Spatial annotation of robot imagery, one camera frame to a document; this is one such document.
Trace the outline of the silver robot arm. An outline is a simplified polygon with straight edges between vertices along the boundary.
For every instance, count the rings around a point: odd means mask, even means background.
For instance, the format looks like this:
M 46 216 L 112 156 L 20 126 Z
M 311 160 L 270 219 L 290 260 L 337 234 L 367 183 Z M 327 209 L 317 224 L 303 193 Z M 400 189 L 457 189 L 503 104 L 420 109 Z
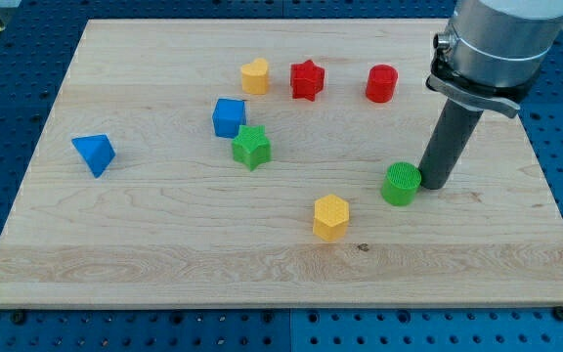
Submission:
M 563 0 L 459 0 L 433 37 L 426 85 L 457 115 L 520 110 L 563 25 Z

